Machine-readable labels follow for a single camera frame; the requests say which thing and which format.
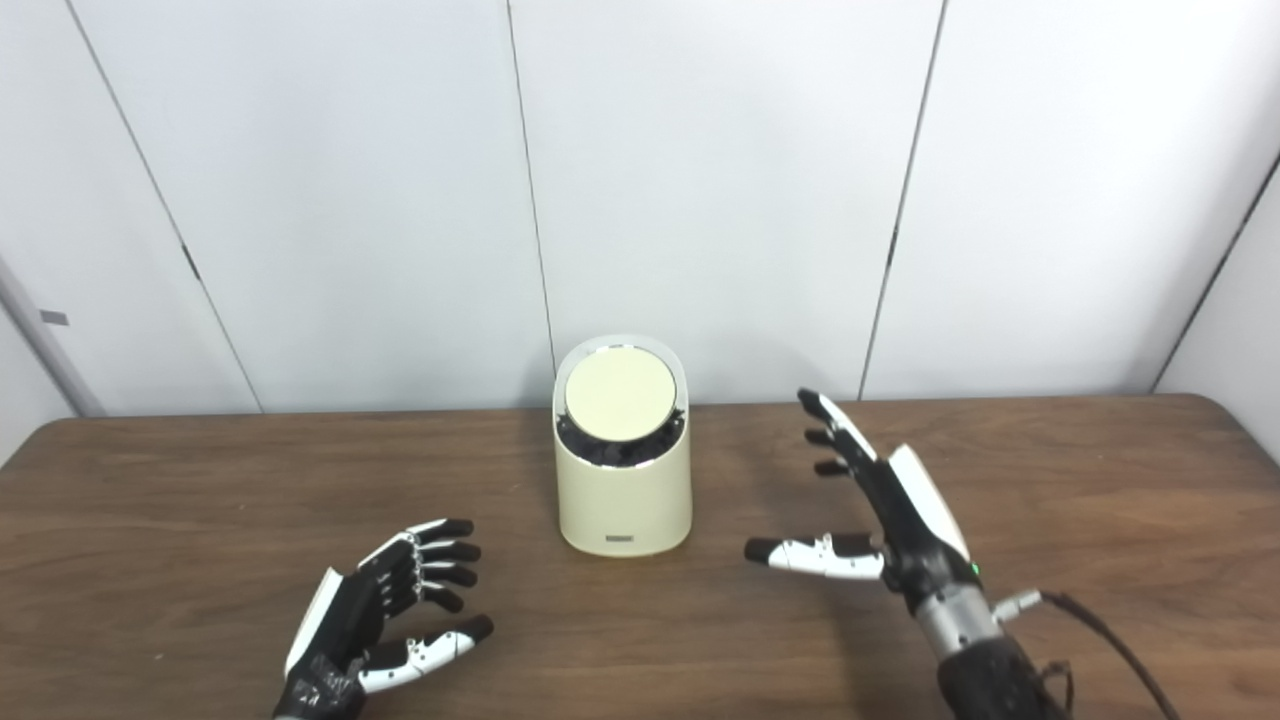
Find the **wire connector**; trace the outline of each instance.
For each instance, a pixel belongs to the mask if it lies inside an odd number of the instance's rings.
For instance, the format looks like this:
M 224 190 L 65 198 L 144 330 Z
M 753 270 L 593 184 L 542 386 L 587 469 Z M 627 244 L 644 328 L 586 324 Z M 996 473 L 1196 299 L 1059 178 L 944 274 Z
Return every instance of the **wire connector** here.
M 1032 607 L 1039 605 L 1041 600 L 1039 591 L 1023 591 L 993 605 L 991 609 L 991 619 L 995 620 L 996 624 L 1004 625 L 1005 623 L 1009 623 L 1023 612 L 1027 612 Z

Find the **robotic hand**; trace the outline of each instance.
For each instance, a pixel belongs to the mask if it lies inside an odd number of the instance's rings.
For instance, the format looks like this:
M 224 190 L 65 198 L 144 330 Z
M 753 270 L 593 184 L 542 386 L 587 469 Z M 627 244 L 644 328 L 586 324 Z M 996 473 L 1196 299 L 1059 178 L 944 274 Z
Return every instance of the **robotic hand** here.
M 828 578 L 881 579 L 901 593 L 938 657 L 938 685 L 960 720 L 1069 717 L 1005 634 L 1001 623 L 1016 612 L 987 603 L 960 528 L 915 452 L 904 445 L 883 460 L 836 404 L 809 389 L 800 391 L 800 402 L 824 424 L 805 438 L 837 454 L 814 469 L 854 478 L 883 525 L 883 547 L 869 534 L 751 538 L 746 559 Z
M 378 644 L 384 623 L 417 602 L 462 610 L 442 583 L 476 584 L 460 562 L 479 560 L 480 548 L 457 539 L 471 530 L 470 520 L 424 523 L 397 533 L 351 575 L 325 571 L 284 661 L 273 717 L 352 720 L 369 693 L 416 680 L 489 637 L 493 620 L 477 615 L 443 633 Z

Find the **robot fingertip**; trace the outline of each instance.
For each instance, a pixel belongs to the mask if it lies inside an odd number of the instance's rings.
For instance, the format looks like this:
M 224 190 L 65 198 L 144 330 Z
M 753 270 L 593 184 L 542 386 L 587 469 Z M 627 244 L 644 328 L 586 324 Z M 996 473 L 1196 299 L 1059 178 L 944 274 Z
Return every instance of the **robot fingertip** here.
M 457 626 L 457 632 L 470 637 L 474 642 L 480 642 L 493 634 L 493 619 L 488 615 L 476 615 Z

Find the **black granular material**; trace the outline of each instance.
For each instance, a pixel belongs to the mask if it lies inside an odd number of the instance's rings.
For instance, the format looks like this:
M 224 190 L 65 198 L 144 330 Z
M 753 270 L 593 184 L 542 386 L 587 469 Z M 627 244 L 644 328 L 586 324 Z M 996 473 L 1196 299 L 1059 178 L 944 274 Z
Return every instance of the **black granular material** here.
M 635 468 L 662 457 L 676 446 L 685 432 L 685 411 L 673 410 L 657 430 L 639 439 L 611 442 L 586 434 L 564 413 L 556 419 L 556 432 L 570 452 L 593 465 L 605 468 Z

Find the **panel seam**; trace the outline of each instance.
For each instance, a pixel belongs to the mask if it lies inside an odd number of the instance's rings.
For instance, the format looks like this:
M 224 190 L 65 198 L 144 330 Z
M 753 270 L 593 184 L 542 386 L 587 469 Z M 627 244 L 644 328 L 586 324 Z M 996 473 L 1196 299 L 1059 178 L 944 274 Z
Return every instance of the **panel seam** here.
M 529 123 L 525 120 L 525 90 L 520 82 L 520 54 L 516 50 L 516 22 L 507 0 L 507 36 L 511 38 L 511 65 L 516 73 L 516 102 L 520 106 L 520 138 L 525 146 L 525 177 L 529 182 L 529 208 L 534 218 L 534 245 L 538 249 L 538 275 L 543 284 L 543 314 L 547 318 L 547 348 L 552 356 L 552 377 L 556 377 L 556 333 L 552 331 L 552 302 L 547 292 L 547 263 L 543 259 L 543 232 L 538 222 L 538 196 L 534 192 L 534 163 L 529 152 Z
M 1190 332 L 1192 325 L 1196 323 L 1196 318 L 1204 307 L 1204 301 L 1208 299 L 1208 295 L 1213 292 L 1213 286 L 1217 283 L 1219 275 L 1222 274 L 1222 268 L 1226 266 L 1228 260 L 1231 258 L 1231 252 L 1235 251 L 1235 245 L 1240 241 L 1240 236 L 1244 234 L 1244 228 L 1249 225 L 1249 220 L 1253 219 L 1254 210 L 1257 210 L 1258 204 L 1262 202 L 1262 196 L 1266 193 L 1267 187 L 1271 186 L 1271 179 L 1276 174 L 1276 167 L 1280 167 L 1280 154 L 1277 154 L 1276 159 L 1271 161 L 1271 168 L 1267 170 L 1266 177 L 1262 178 L 1262 186 L 1258 187 L 1258 192 L 1253 196 L 1253 201 L 1249 202 L 1249 208 L 1244 211 L 1244 218 L 1240 220 L 1239 227 L 1235 228 L 1235 233 L 1231 234 L 1231 240 L 1222 250 L 1222 255 L 1217 259 L 1217 265 L 1213 266 L 1213 273 L 1208 277 L 1208 282 L 1204 283 L 1204 290 L 1201 291 L 1199 297 L 1196 300 L 1196 306 L 1192 307 L 1192 313 L 1188 315 L 1187 323 L 1183 324 L 1181 332 L 1178 333 L 1178 340 L 1174 341 L 1174 347 L 1169 351 L 1169 356 L 1165 357 L 1165 363 L 1160 366 L 1160 372 L 1156 373 L 1156 380 L 1151 383 L 1151 393 L 1155 393 L 1156 388 L 1160 387 L 1160 382 L 1165 379 L 1165 373 L 1169 372 L 1169 366 L 1174 363 L 1174 356 L 1178 355 L 1178 350 L 1183 346 L 1183 341 L 1187 340 L 1187 333 Z
M 938 60 L 938 46 L 942 44 L 942 26 L 947 17 L 950 0 L 942 0 L 938 9 L 938 24 L 933 31 L 933 47 L 929 50 L 929 67 L 924 73 L 924 88 L 920 92 L 920 106 L 915 114 L 915 129 L 911 132 L 911 149 L 906 154 L 906 170 L 902 173 L 902 190 L 897 197 L 897 211 L 893 215 L 893 232 L 888 240 L 888 252 L 884 256 L 884 274 L 881 275 L 879 295 L 876 299 L 876 316 L 872 319 L 872 333 L 867 338 L 867 356 L 863 359 L 863 377 L 858 383 L 858 400 L 867 391 L 867 377 L 872 370 L 872 351 L 876 348 L 876 336 L 879 332 L 881 313 L 884 310 L 884 293 L 888 290 L 888 275 L 893 268 L 893 254 L 897 250 L 899 229 L 902 227 L 902 209 L 906 206 L 906 193 L 911 186 L 911 170 L 915 167 L 915 151 L 920 145 L 920 127 L 924 124 L 924 110 L 929 104 L 929 87 L 933 85 L 933 68 Z
M 169 209 L 169 201 L 165 199 L 164 192 L 160 190 L 160 183 L 156 182 L 156 176 L 151 170 L 151 163 L 147 161 L 146 154 L 142 151 L 142 143 L 138 142 L 137 133 L 133 132 L 133 126 L 129 123 L 128 115 L 124 113 L 124 106 L 120 105 L 120 99 L 115 94 L 115 87 L 111 86 L 110 78 L 106 76 L 106 68 L 102 67 L 101 59 L 97 56 L 97 50 L 88 38 L 88 32 L 84 29 L 84 23 L 81 22 L 79 13 L 76 12 L 76 5 L 72 0 L 64 0 L 67 5 L 67 12 L 70 13 L 72 20 L 76 23 L 76 29 L 79 32 L 81 40 L 84 42 L 84 47 L 88 50 L 90 58 L 93 60 L 93 67 L 97 69 L 97 76 L 102 79 L 102 85 L 106 87 L 106 94 L 111 97 L 111 105 L 115 106 L 115 113 L 120 118 L 120 124 L 124 126 L 124 132 L 129 136 L 129 142 L 133 145 L 133 151 L 137 152 L 138 160 L 142 163 L 142 169 L 147 174 L 147 179 L 151 182 L 151 190 L 156 193 L 156 199 L 160 201 L 160 206 L 164 209 L 165 218 L 169 220 L 169 227 L 173 229 L 174 237 L 178 240 L 178 245 L 182 249 L 183 255 L 186 255 L 187 261 L 191 264 L 192 270 L 196 275 L 196 282 L 200 283 L 200 290 L 205 295 L 205 302 L 209 305 L 209 310 L 214 314 L 214 320 L 218 323 L 218 329 L 223 334 L 223 340 L 227 341 L 227 347 L 232 352 L 232 357 L 236 360 L 236 366 L 241 372 L 241 377 L 244 378 L 244 386 L 248 388 L 250 396 L 253 397 L 253 405 L 257 406 L 259 413 L 264 413 L 262 401 L 257 396 L 257 388 L 253 387 L 253 380 L 250 379 L 248 372 L 244 369 L 244 361 L 241 359 L 239 351 L 236 350 L 236 343 L 232 342 L 230 334 L 227 332 L 227 323 L 223 322 L 221 314 L 218 311 L 218 306 L 214 305 L 214 299 L 209 293 L 209 287 L 205 284 L 204 278 L 200 275 L 200 270 L 196 268 L 196 263 L 192 258 L 191 249 L 187 246 L 187 241 L 182 236 L 182 229 L 178 227 L 178 220 L 174 218 L 173 211 Z

